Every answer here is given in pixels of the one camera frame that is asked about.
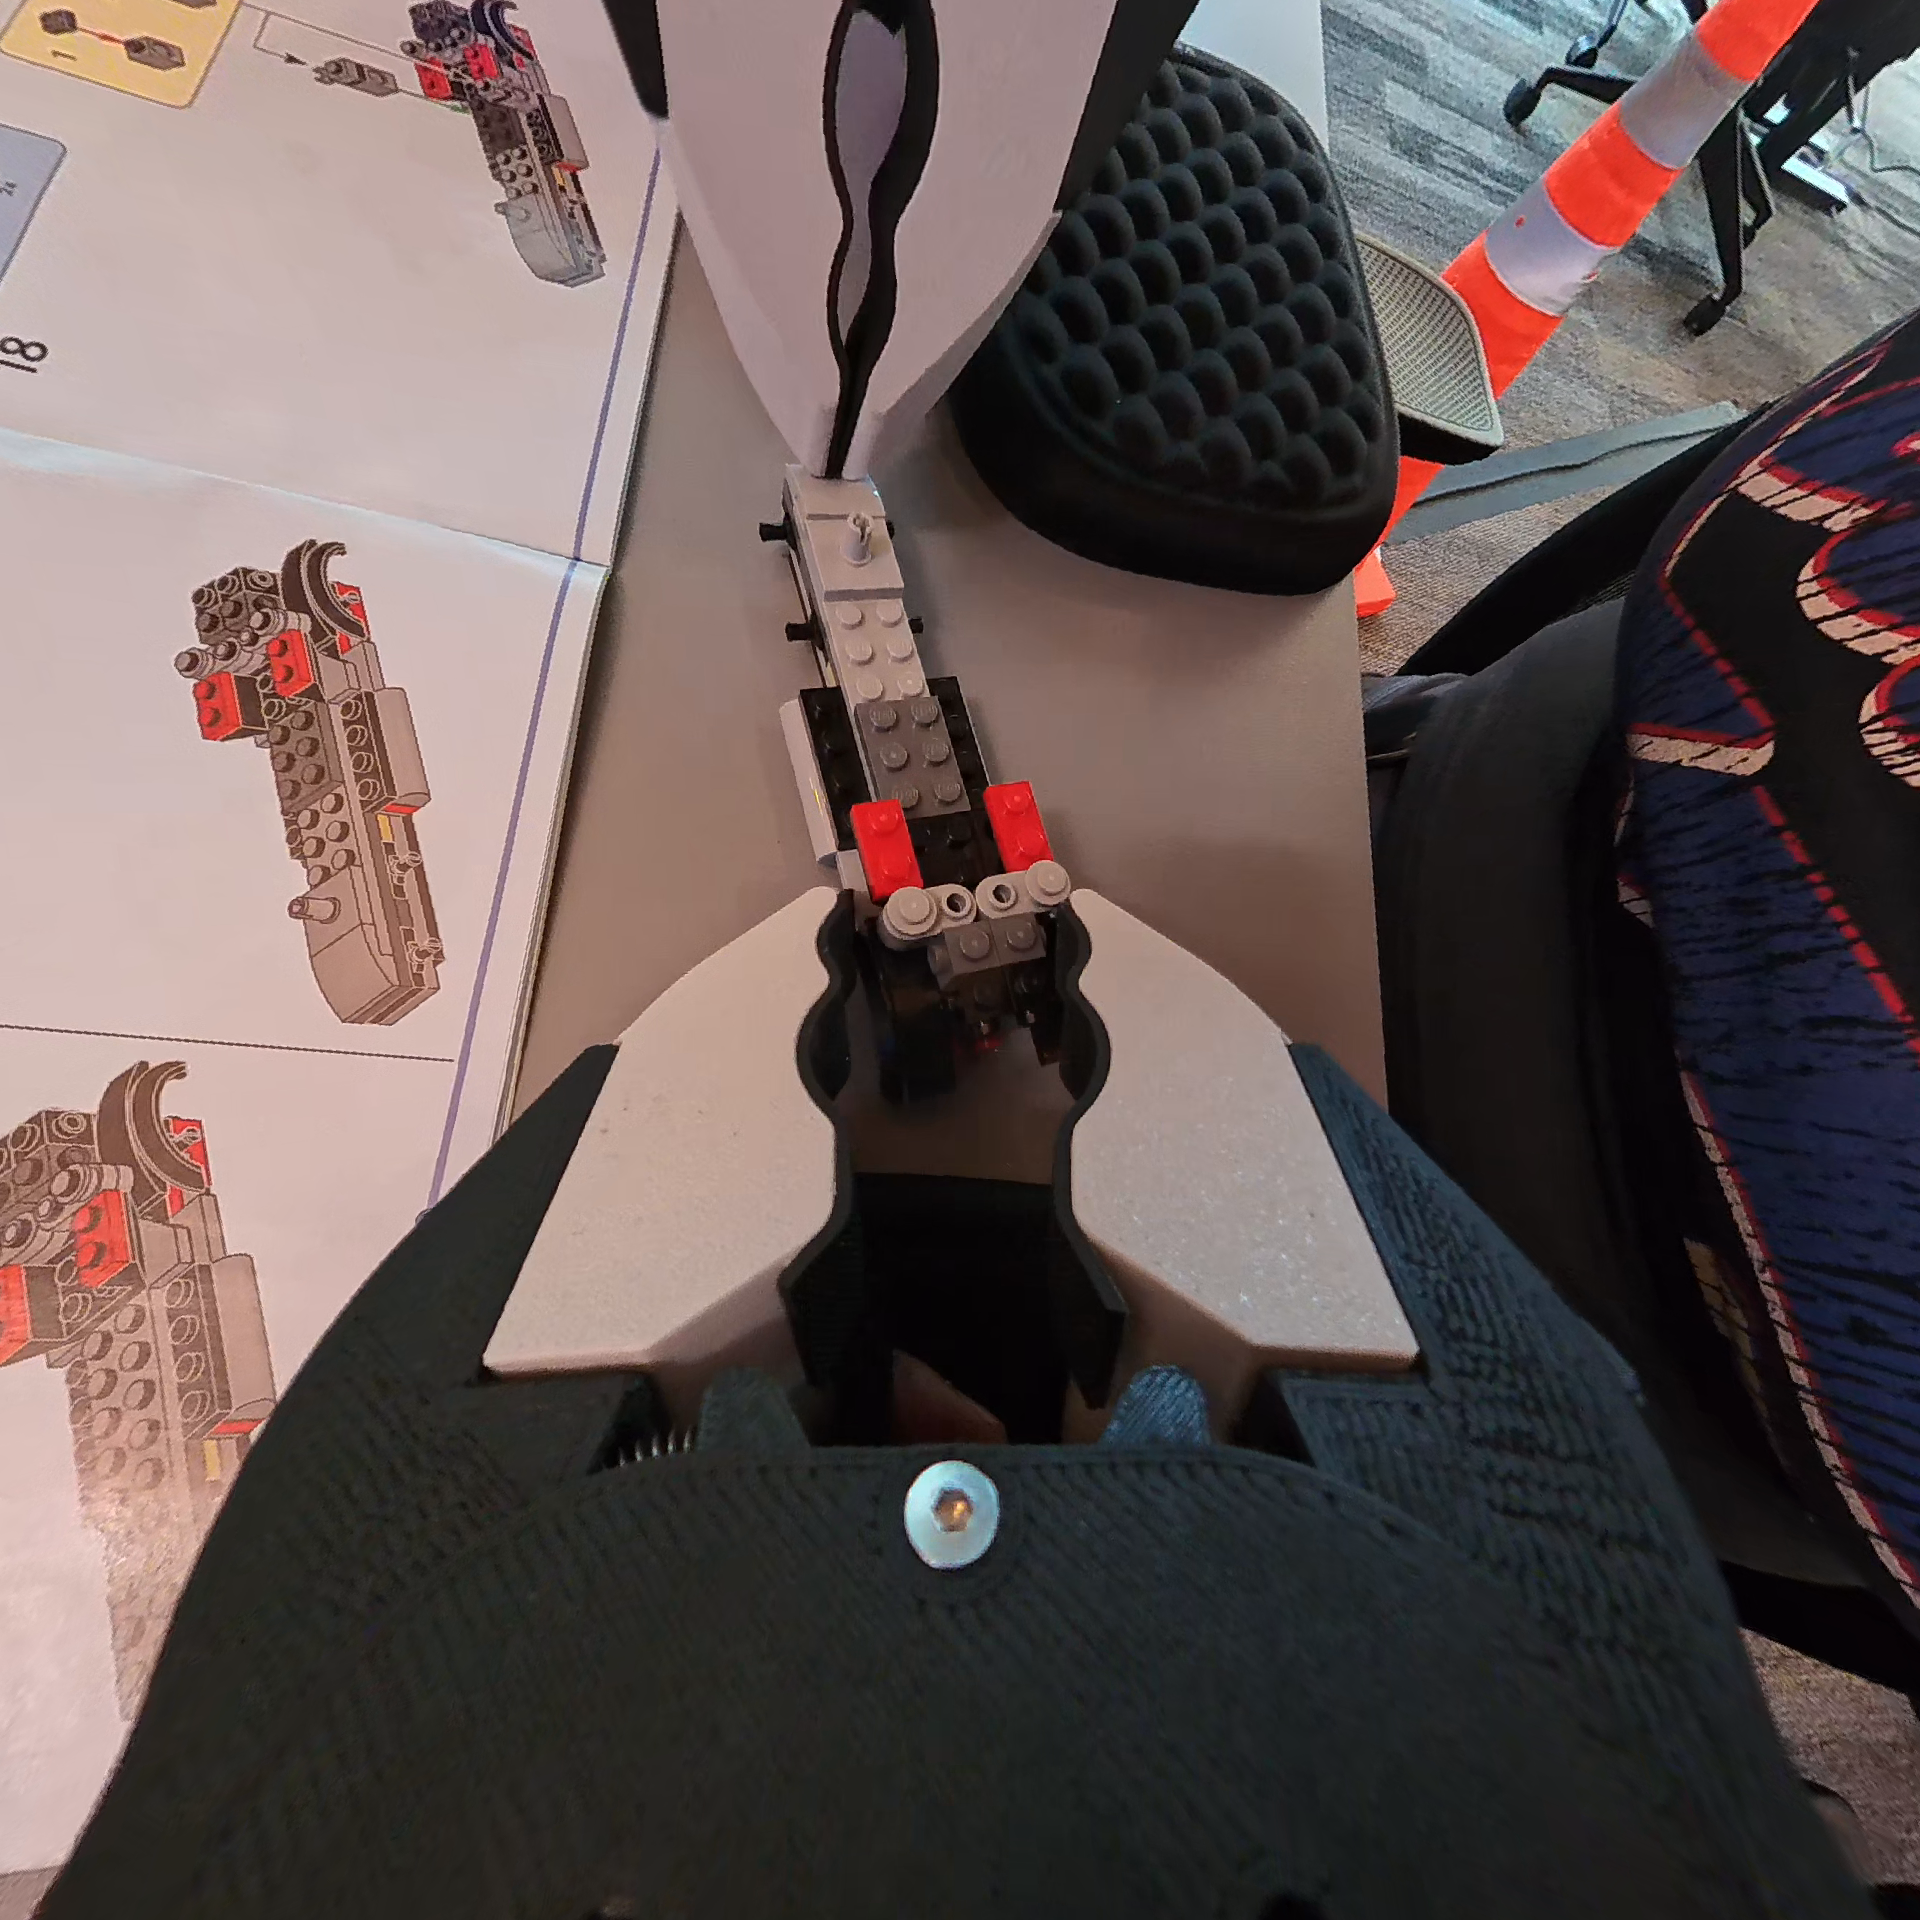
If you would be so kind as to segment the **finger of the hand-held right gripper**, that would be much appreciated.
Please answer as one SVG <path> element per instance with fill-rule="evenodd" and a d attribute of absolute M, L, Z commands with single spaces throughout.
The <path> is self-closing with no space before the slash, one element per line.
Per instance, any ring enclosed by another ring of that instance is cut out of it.
<path fill-rule="evenodd" d="M 840 374 L 824 150 L 836 3 L 660 3 L 662 152 L 726 335 L 793 459 L 823 472 Z"/>
<path fill-rule="evenodd" d="M 848 471 L 868 472 L 948 389 L 1033 264 L 1113 3 L 935 3 L 936 111 L 894 237 L 895 318 Z"/>

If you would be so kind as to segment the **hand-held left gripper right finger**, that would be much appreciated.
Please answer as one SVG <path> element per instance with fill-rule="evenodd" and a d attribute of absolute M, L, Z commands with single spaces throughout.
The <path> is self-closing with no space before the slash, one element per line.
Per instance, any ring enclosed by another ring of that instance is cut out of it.
<path fill-rule="evenodd" d="M 1079 989 L 1110 1058 L 1071 1127 L 1071 1216 L 1128 1308 L 1117 1384 L 1182 1367 L 1224 1439 L 1285 1362 L 1420 1354 L 1286 1036 L 1205 959 L 1080 888 Z"/>

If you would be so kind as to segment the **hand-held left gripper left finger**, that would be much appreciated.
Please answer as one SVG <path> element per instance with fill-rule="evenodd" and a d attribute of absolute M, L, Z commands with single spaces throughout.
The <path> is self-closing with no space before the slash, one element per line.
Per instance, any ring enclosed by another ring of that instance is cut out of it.
<path fill-rule="evenodd" d="M 826 1222 L 831 1123 L 799 1028 L 826 991 L 818 887 L 622 1032 L 487 1343 L 496 1373 L 796 1373 L 776 1277 Z"/>

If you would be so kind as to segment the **grey black toy brick model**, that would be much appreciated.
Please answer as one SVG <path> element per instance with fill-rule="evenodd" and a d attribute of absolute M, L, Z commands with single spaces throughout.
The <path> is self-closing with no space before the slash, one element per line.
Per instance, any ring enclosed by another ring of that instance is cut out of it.
<path fill-rule="evenodd" d="M 818 682 L 781 709 L 807 837 L 853 893 L 855 950 L 890 1100 L 952 1087 L 964 1058 L 1024 1030 L 1052 1063 L 1062 1036 L 1052 949 L 1071 895 L 1033 787 L 994 781 L 958 679 L 920 660 L 901 597 L 821 597 L 796 520 L 784 546 L 801 614 L 786 627 Z"/>

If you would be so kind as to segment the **brick instruction booklet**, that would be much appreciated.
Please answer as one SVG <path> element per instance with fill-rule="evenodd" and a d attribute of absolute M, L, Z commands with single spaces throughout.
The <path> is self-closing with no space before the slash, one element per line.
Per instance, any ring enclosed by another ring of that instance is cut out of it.
<path fill-rule="evenodd" d="M 4 5 L 4 1912 L 519 1070 L 677 203 L 601 5 Z"/>

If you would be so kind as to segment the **black cushion pad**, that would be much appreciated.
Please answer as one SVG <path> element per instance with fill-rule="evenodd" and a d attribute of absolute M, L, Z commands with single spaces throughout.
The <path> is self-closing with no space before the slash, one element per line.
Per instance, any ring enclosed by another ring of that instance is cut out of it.
<path fill-rule="evenodd" d="M 998 502 L 1108 567 L 1320 592 L 1400 451 L 1349 210 L 1268 84 L 1175 47 L 948 391 Z"/>

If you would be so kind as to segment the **person's black pants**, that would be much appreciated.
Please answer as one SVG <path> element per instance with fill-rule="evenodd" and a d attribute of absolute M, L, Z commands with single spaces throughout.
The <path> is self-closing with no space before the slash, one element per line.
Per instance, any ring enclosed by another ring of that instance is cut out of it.
<path fill-rule="evenodd" d="M 1648 1426 L 1711 1518 L 1697 1420 L 1602 1180 L 1582 1060 L 1575 795 L 1610 709 L 1618 600 L 1478 675 L 1367 676 L 1388 1102 L 1638 1378 Z"/>

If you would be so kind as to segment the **grey mesh office chair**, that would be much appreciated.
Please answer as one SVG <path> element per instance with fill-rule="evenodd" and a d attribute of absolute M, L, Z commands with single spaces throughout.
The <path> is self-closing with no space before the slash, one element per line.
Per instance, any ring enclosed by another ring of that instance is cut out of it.
<path fill-rule="evenodd" d="M 1504 451 L 1480 333 L 1462 296 L 1415 258 L 1353 237 L 1373 303 L 1383 370 L 1410 456 L 1444 461 L 1388 541 L 1444 532 L 1545 501 L 1614 488 L 1738 421 L 1721 400 L 1680 416 L 1610 428 L 1538 448 Z"/>

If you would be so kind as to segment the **orange plastic piece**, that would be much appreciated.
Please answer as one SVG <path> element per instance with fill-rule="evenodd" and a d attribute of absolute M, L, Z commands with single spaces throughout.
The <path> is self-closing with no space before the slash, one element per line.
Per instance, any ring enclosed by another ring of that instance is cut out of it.
<path fill-rule="evenodd" d="M 1721 3 L 1606 106 L 1442 272 L 1478 327 L 1501 397 L 1562 316 L 1697 160 L 1812 3 Z"/>

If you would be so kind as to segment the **person's printed black shirt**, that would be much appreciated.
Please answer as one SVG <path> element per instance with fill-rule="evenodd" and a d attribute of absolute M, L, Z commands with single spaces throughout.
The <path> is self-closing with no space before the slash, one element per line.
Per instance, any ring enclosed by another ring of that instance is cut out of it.
<path fill-rule="evenodd" d="M 1916 1626 L 1918 323 L 1752 422 L 1615 630 L 1674 1220 L 1793 1493 Z"/>

